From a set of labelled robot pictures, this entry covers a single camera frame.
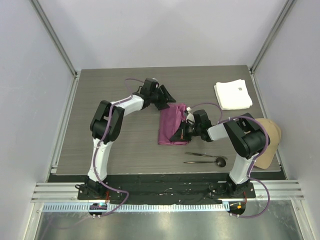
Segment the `magenta cloth napkin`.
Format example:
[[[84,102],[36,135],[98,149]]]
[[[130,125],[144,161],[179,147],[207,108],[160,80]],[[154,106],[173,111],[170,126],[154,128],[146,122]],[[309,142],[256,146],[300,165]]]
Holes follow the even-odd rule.
[[[178,146],[187,145],[187,140],[181,139],[181,134],[178,134],[178,140],[170,141],[170,138],[178,131],[181,122],[186,118],[184,111],[187,106],[184,103],[170,103],[169,108],[160,111],[158,141],[159,145]]]

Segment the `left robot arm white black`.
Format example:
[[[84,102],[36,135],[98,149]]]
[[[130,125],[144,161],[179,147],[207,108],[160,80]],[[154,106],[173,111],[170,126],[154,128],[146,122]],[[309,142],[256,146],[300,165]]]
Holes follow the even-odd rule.
[[[141,111],[153,104],[158,110],[169,108],[176,100],[166,87],[155,82],[144,84],[130,96],[109,102],[99,103],[90,123],[93,138],[93,153],[89,171],[81,191],[88,197],[102,199],[108,190],[104,180],[107,178],[107,165],[113,143],[120,135],[123,119],[129,114]]]

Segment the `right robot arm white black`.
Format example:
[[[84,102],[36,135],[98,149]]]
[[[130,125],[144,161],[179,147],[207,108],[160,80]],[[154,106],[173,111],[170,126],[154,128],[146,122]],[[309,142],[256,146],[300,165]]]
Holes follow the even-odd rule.
[[[208,143],[228,138],[236,152],[233,167],[226,177],[223,194],[236,198],[249,186],[251,171],[256,159],[264,153],[270,137],[250,113],[231,117],[212,125],[205,110],[196,110],[193,120],[182,120],[177,131],[169,140],[189,142],[192,137],[200,137]]]

